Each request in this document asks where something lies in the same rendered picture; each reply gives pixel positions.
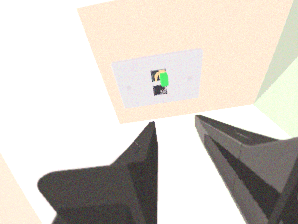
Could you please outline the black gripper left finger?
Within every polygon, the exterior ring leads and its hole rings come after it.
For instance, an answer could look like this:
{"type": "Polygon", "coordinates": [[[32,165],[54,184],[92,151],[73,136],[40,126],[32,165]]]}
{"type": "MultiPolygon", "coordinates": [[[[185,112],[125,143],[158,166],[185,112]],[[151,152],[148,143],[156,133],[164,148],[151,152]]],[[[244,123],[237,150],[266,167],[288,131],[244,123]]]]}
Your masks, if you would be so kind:
{"type": "Polygon", "coordinates": [[[159,148],[155,121],[149,122],[111,164],[51,171],[37,188],[51,208],[125,203],[136,224],[158,224],[159,148]]]}

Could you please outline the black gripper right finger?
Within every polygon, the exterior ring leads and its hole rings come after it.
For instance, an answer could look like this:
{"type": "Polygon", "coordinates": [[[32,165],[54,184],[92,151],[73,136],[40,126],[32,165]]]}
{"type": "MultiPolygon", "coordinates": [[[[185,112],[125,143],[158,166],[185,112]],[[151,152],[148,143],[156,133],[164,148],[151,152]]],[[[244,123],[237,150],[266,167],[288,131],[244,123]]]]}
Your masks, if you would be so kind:
{"type": "Polygon", "coordinates": [[[298,180],[298,136],[272,138],[201,114],[195,128],[245,224],[275,224],[298,180]]]}

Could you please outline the beige flat panel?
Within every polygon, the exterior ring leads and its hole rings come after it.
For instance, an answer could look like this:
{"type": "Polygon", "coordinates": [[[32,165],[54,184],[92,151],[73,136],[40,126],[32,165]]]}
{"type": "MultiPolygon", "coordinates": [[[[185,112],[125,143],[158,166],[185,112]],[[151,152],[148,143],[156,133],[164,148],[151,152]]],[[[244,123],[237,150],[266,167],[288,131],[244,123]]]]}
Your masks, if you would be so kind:
{"type": "Polygon", "coordinates": [[[293,0],[76,8],[119,124],[252,105],[293,0]],[[168,86],[161,85],[165,70],[168,86]]]}

